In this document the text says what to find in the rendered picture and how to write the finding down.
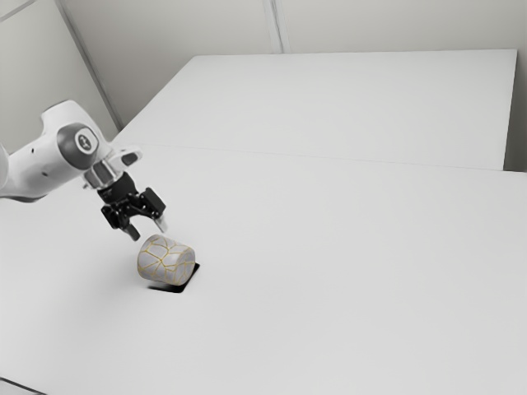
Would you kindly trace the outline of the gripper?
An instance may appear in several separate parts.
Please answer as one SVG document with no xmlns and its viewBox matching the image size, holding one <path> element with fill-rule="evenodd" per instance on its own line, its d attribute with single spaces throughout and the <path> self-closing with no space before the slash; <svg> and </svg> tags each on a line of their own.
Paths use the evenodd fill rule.
<svg viewBox="0 0 527 395">
<path fill-rule="evenodd" d="M 133 216 L 144 216 L 152 219 L 161 232 L 168 230 L 164 218 L 166 204 L 147 187 L 139 193 L 128 173 L 123 173 L 114 183 L 97 190 L 99 197 L 105 203 L 101 212 L 113 229 L 122 230 L 133 241 L 138 241 L 140 234 L 131 223 Z"/>
</svg>

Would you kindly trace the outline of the grey mug with gold cracks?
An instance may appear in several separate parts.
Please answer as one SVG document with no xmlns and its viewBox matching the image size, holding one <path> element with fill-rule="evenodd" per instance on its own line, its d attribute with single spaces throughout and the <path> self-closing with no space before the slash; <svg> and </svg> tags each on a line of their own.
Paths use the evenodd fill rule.
<svg viewBox="0 0 527 395">
<path fill-rule="evenodd" d="M 196 265 L 196 254 L 191 247 L 164 235 L 152 235 L 141 246 L 137 269 L 139 275 L 170 286 L 188 282 Z"/>
</svg>

